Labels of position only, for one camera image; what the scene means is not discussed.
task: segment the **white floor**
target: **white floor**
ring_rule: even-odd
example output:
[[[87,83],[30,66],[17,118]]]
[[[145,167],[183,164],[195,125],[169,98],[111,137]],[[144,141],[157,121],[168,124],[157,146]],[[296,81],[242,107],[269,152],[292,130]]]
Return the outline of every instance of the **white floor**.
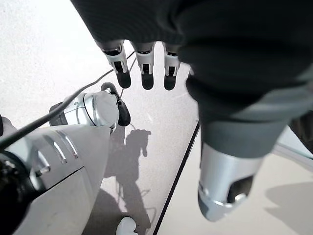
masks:
[[[158,235],[311,235],[313,174],[270,154],[256,177],[250,198],[223,220],[202,216],[197,199],[201,141],[198,134]]]

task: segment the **wire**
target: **wire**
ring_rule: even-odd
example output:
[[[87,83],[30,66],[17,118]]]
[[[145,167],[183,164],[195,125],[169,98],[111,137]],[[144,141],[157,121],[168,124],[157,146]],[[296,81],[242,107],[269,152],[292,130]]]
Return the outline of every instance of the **wire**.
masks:
[[[134,51],[127,57],[129,59],[134,54]],[[80,88],[77,90],[74,94],[72,94],[70,97],[68,97],[61,105],[59,105],[56,109],[51,111],[50,113],[40,117],[39,119],[31,122],[30,124],[26,125],[25,127],[19,129],[18,131],[14,132],[13,134],[4,137],[0,141],[0,151],[4,150],[14,142],[18,141],[19,139],[23,138],[25,135],[29,134],[33,130],[37,129],[38,127],[44,125],[46,122],[50,121],[52,118],[60,114],[83,90],[85,90],[88,87],[93,86],[94,84],[98,83],[102,78],[107,76],[109,73],[113,72],[113,70],[110,70],[106,72],[104,75],[99,77],[94,82],[89,83],[88,85]]]

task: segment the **white object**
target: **white object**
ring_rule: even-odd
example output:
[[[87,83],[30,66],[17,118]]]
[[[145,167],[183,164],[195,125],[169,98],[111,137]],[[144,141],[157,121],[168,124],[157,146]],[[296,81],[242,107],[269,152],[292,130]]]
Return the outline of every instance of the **white object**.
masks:
[[[138,235],[134,232],[135,228],[135,221],[130,217],[124,217],[117,226],[116,235]]]

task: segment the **robotic finger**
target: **robotic finger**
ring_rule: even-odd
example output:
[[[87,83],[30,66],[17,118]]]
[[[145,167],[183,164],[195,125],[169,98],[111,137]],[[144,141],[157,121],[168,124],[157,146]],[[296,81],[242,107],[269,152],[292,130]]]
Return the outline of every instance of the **robotic finger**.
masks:
[[[178,45],[171,45],[163,43],[164,46],[164,87],[170,91],[175,87],[176,75],[180,66],[178,59]]]
[[[127,67],[127,59],[123,46],[124,40],[114,40],[104,43],[96,41],[96,43],[106,55],[109,64],[113,67],[118,84],[122,88],[129,88],[132,81]]]
[[[153,65],[154,65],[154,47],[155,42],[150,43],[133,43],[132,45],[136,51],[138,66],[141,71],[142,87],[150,90],[153,87]]]

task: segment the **silver joint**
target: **silver joint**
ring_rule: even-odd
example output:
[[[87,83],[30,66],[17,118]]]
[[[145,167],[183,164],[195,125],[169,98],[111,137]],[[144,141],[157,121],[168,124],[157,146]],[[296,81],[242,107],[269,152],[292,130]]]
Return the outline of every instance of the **silver joint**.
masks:
[[[206,219],[217,221],[247,199],[262,160],[230,156],[203,144],[198,195]]]

